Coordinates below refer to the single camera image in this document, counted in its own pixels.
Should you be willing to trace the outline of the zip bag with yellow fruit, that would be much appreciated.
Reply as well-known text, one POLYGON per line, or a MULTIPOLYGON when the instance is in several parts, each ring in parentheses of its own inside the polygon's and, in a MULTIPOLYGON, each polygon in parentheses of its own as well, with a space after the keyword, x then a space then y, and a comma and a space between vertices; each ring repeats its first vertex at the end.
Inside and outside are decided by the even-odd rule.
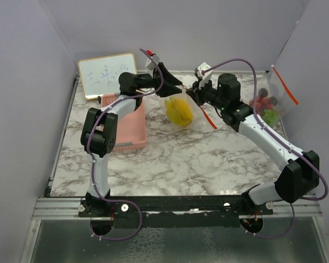
POLYGON ((185 100, 190 108, 191 111, 194 115, 194 118, 192 120, 192 122, 186 126, 186 127, 180 127, 176 124, 174 124, 167 116, 167 118, 169 119, 169 121, 171 123, 173 123, 176 127, 181 128, 181 129, 191 129, 191 130, 195 130, 195 131, 211 131, 211 130, 217 130, 217 126, 213 123, 213 121, 210 119, 210 117, 208 116, 208 114, 206 113, 206 111, 202 108, 202 106, 197 106, 191 97, 189 97, 186 94, 186 90, 188 89, 186 86, 179 86, 179 88, 181 89, 181 93, 180 94, 175 94, 166 98, 159 98, 158 102, 160 104, 160 108, 163 111, 164 115, 166 116, 166 107, 165 107, 165 100, 169 99, 170 97, 174 97, 174 98, 180 98, 185 100))

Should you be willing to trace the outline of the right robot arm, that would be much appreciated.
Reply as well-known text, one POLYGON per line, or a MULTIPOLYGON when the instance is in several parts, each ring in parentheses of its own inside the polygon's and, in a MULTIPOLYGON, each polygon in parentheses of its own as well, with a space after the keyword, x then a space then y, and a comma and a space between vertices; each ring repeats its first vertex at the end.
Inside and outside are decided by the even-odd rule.
POLYGON ((186 93, 201 106, 209 104, 220 111, 225 124, 244 135, 261 148, 274 161, 280 176, 276 181, 258 184, 242 194, 241 208, 246 214, 254 214, 261 204, 283 200, 294 203, 319 185, 314 171, 319 167, 319 157, 314 151, 304 152, 281 137, 253 109, 241 101, 241 84, 234 74, 218 77, 218 85, 212 81, 196 81, 186 93))

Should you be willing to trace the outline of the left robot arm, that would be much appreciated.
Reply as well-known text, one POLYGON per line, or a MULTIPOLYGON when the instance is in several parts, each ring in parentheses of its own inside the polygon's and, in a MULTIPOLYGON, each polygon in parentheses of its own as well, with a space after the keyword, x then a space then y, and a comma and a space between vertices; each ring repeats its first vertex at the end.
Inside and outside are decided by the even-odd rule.
POLYGON ((108 158, 116 145, 118 121, 140 107, 144 96, 140 92, 142 89, 154 88, 157 96, 166 98, 182 93, 179 87, 183 84, 168 72, 162 62, 151 73, 124 72, 120 74, 118 82, 119 97, 104 109, 90 108, 81 134, 81 144, 91 157, 85 206, 91 207, 98 216, 104 216, 110 210, 108 158))

